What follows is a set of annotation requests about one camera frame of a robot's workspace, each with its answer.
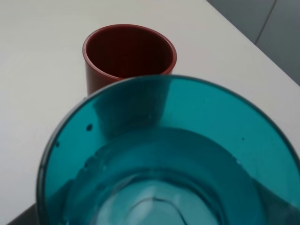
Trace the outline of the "red plastic cup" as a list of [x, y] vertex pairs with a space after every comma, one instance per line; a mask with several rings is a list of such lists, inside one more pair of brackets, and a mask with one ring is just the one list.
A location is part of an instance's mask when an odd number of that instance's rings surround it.
[[139, 25], [114, 24], [91, 33], [84, 41], [87, 93], [119, 80], [171, 74], [177, 52], [161, 33]]

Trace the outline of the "teal translucent plastic cup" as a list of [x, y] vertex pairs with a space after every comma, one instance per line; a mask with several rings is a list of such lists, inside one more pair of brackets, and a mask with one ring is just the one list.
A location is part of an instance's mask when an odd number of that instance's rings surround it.
[[41, 225], [297, 225], [300, 160], [238, 94], [142, 76], [67, 114], [43, 153], [36, 199]]

